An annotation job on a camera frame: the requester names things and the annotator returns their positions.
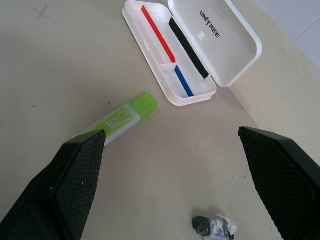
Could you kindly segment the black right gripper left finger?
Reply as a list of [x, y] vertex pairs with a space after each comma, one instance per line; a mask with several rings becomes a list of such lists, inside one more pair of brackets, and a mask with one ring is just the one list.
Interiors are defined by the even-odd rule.
[[106, 139], [94, 130], [65, 142], [0, 222], [0, 240], [81, 240]]

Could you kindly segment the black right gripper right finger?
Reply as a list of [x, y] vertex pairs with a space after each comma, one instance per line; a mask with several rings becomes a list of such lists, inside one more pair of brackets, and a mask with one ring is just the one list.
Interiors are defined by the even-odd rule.
[[255, 189], [283, 240], [320, 240], [320, 166], [292, 139], [240, 127]]

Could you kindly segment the white plastic pencil case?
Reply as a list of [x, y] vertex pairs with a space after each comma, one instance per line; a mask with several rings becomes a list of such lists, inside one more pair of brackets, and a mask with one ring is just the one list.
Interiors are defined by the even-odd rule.
[[122, 14], [175, 106], [210, 100], [257, 62], [262, 43], [231, 0], [127, 0]]

